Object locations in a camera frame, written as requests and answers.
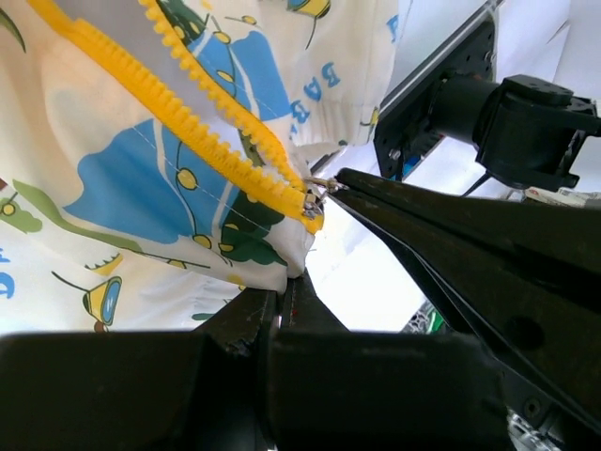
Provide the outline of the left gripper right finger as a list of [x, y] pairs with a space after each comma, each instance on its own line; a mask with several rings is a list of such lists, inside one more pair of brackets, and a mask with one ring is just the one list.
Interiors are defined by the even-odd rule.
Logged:
[[507, 450], [501, 378], [465, 334], [351, 332], [308, 276], [270, 337], [267, 417], [280, 450]]

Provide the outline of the cream dinosaur print yellow-hood jacket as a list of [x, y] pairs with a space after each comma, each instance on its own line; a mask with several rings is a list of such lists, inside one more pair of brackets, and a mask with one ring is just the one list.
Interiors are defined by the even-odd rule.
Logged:
[[190, 330], [304, 273], [310, 163], [372, 139], [397, 1], [5, 1], [1, 332]]

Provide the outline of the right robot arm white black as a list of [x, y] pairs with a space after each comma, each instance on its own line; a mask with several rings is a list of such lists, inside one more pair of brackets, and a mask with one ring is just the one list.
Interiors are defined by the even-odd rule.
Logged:
[[[573, 188], [595, 105], [528, 75], [495, 83], [467, 57], [392, 93], [376, 129], [379, 152], [418, 131], [472, 145], [491, 178], [518, 189]], [[591, 431], [600, 429], [600, 212], [441, 194], [350, 168], [332, 197], [367, 226], [460, 333], [478, 336], [526, 390]]]

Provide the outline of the metal zipper slider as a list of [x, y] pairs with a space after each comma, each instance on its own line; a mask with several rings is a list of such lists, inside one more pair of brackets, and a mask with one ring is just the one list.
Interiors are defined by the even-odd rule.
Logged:
[[303, 215], [309, 219], [315, 219], [323, 214], [324, 199], [339, 188], [339, 182], [334, 179], [320, 179], [309, 177], [304, 180], [307, 192], [303, 201]]

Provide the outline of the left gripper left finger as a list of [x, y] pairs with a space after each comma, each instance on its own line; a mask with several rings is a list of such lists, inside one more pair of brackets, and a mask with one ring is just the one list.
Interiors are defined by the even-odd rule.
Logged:
[[1, 341], [5, 450], [266, 450], [257, 347], [272, 291], [190, 332], [12, 334]]

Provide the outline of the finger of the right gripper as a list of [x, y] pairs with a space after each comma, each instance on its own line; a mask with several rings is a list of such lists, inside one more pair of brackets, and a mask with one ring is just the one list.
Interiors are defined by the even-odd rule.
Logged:
[[600, 429], [600, 213], [428, 191], [357, 170], [333, 201], [393, 251], [447, 323]]

